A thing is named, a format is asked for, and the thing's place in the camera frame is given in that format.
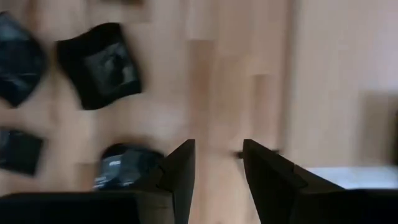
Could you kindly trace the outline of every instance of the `black cloth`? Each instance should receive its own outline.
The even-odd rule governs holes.
[[[47,57],[39,43],[10,14],[0,13],[0,97],[19,106],[46,68]]]
[[[0,128],[0,168],[34,175],[43,143],[43,139],[32,134]]]
[[[139,68],[118,23],[101,24],[73,39],[58,41],[57,57],[85,110],[141,92]]]

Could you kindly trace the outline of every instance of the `wooden floor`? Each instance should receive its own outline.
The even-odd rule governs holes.
[[[144,70],[144,93],[96,111],[80,108],[54,59],[0,125],[47,139],[37,176],[0,170],[0,193],[90,190],[101,152],[133,141],[170,153],[197,140],[190,223],[258,223],[233,157],[244,138],[281,147],[289,0],[0,0],[53,55],[54,41],[121,22]]]

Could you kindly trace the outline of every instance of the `black panel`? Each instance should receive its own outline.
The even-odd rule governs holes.
[[[250,139],[243,160],[263,224],[397,223],[397,190],[345,190]]]

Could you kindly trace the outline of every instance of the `black bag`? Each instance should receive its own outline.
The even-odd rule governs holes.
[[[57,56],[85,110],[141,92],[139,69],[118,23],[101,24],[73,39],[58,41]]]
[[[39,43],[10,14],[0,13],[0,96],[19,106],[46,68],[47,57]]]

